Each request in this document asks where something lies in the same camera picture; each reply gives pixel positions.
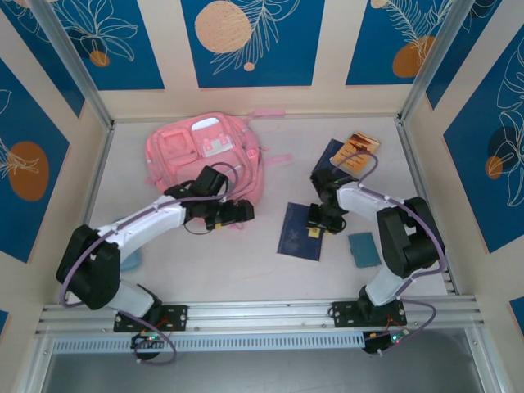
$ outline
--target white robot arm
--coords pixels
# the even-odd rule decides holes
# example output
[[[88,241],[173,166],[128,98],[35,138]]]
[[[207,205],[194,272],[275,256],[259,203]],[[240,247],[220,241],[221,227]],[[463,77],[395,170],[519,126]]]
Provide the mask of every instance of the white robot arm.
[[[74,230],[56,279],[90,309],[111,307],[157,323],[153,311],[161,301],[138,284],[120,279],[120,263],[139,247],[193,218],[206,228],[244,222],[255,217],[249,201],[225,201],[228,178],[206,166],[195,181],[173,186],[149,206],[119,221]]]
[[[358,179],[337,178],[329,168],[311,175],[311,181],[322,204],[309,208],[308,224],[340,232],[345,225],[342,215],[354,212],[376,223],[379,227],[384,265],[377,276],[359,293],[359,307],[364,318],[377,321],[370,314],[380,315],[383,306],[394,302],[410,284],[412,277],[431,267],[439,258],[435,244],[427,230],[406,211],[359,185]],[[442,250],[444,244],[427,203],[421,198],[401,201],[414,212],[435,234]]]

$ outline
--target white table surface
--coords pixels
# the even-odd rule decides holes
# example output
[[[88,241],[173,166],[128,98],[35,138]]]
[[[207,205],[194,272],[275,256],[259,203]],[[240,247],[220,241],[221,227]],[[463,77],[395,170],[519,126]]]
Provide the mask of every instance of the white table surface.
[[[160,195],[144,183],[144,147],[147,136],[161,125],[116,125],[92,227],[131,215]],[[288,202],[318,201],[309,175],[331,138],[344,142],[355,131],[378,138],[380,165],[366,185],[395,197],[415,196],[393,119],[265,119],[254,120],[251,126],[261,145],[269,148],[265,157],[293,155],[288,163],[266,168],[264,196],[255,207],[255,220],[242,231],[222,228],[195,236],[177,228],[164,233],[141,249],[142,265],[122,278],[142,284],[165,302],[357,297],[378,268],[356,268],[347,235],[372,232],[379,248],[378,228],[371,222],[347,214],[343,233],[324,236],[319,262],[278,254],[278,240]],[[203,229],[198,223],[189,226]],[[445,294],[440,275],[420,278],[405,292],[407,296]]]

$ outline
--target orange circle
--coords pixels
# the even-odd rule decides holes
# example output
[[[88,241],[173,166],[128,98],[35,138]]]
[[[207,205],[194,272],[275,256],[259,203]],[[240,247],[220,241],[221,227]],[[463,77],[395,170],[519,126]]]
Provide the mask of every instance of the orange circle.
[[[413,78],[418,74],[422,61],[426,58],[435,37],[422,37],[416,43],[409,43],[399,50],[393,60],[393,72],[399,78]],[[419,63],[419,48],[421,48],[422,61]]]
[[[42,148],[33,142],[18,142],[9,151],[7,163],[11,166],[9,183],[16,195],[26,201],[39,200],[49,182],[49,163]]]
[[[109,65],[109,57],[104,52],[92,51],[89,54],[89,60],[93,62],[95,66],[107,67]]]
[[[496,180],[500,177],[503,171],[502,160],[497,156],[491,156],[486,161],[486,174],[489,178]]]

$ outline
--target backpack strap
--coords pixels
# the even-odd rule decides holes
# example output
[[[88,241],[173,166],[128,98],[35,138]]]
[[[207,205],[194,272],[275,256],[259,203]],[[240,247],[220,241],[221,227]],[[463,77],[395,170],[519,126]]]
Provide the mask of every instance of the backpack strap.
[[[249,123],[257,117],[283,117],[285,115],[286,111],[283,109],[256,109],[247,115],[244,119],[246,122],[246,127],[244,127],[242,132],[245,132],[247,129],[249,129]]]

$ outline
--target brown booklet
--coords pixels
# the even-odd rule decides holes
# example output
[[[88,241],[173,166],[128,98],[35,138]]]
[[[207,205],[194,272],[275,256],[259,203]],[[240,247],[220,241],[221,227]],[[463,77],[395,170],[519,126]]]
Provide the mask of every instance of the brown booklet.
[[[367,151],[373,153],[380,146],[380,142],[371,138],[368,135],[363,133],[354,133],[351,137],[344,143],[344,146],[334,155],[330,162],[337,166],[339,165],[346,157],[355,154],[358,151]],[[350,174],[358,174],[362,168],[368,163],[370,156],[355,156],[347,160],[344,164],[340,166],[344,172]]]

